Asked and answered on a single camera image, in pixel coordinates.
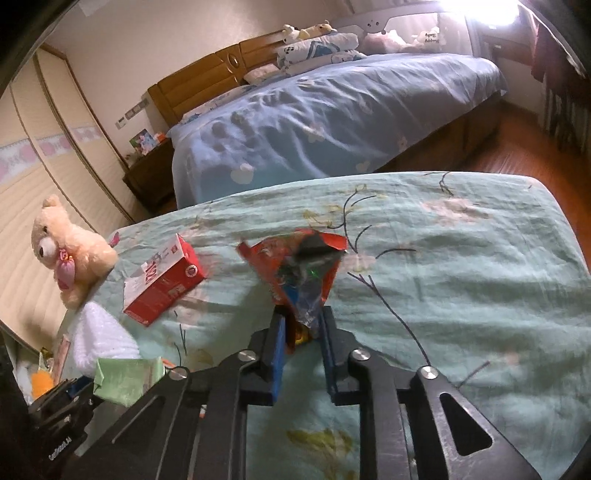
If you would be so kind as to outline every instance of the blue bedsheet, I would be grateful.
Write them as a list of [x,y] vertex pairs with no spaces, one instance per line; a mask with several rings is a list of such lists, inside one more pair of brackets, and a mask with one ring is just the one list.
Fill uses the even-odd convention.
[[271,81],[168,133],[178,207],[372,172],[498,91],[493,63],[455,54],[374,55]]

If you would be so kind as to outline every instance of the red box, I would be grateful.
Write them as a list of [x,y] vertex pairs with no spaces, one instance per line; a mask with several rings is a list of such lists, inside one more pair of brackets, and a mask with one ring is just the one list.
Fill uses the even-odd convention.
[[123,311],[148,326],[205,278],[193,247],[176,233],[169,243],[125,280]]

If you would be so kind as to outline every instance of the wooden headboard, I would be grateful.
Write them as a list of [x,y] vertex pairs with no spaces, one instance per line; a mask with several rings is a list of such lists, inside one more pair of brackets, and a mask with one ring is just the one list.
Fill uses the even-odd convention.
[[171,127],[189,110],[242,85],[247,72],[275,62],[282,38],[279,30],[218,50],[163,78],[148,93]]

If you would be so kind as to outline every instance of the wall switch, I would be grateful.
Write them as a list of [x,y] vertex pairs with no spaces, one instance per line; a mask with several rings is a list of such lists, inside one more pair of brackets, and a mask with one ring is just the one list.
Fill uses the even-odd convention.
[[129,110],[127,110],[125,112],[125,118],[127,120],[131,120],[133,117],[135,117],[138,113],[140,113],[147,106],[148,106],[148,99],[144,98],[140,103],[136,103],[132,108],[130,108]]
[[119,120],[117,120],[115,122],[115,126],[117,127],[117,130],[121,130],[126,124],[127,124],[127,120],[125,119],[124,116],[122,116],[121,118],[119,118]]

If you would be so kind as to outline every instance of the mattress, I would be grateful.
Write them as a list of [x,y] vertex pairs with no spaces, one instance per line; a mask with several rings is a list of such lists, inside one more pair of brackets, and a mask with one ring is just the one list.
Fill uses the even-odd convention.
[[[271,295],[238,242],[308,226],[351,240],[327,301],[337,325],[418,369],[426,360],[396,312],[430,362],[544,479],[558,479],[591,434],[590,277],[558,204],[531,178],[372,174],[213,200],[119,230],[120,260],[91,298],[144,358],[207,368],[271,318]],[[211,276],[143,327],[121,313],[124,279],[177,232]],[[77,374],[71,358],[66,372]],[[102,428],[116,418],[105,411]],[[276,406],[248,415],[248,478],[357,478],[358,411],[330,403],[317,343],[287,359]]]
[[506,89],[493,63],[456,54],[373,55],[268,80],[170,130],[177,205],[370,173]]

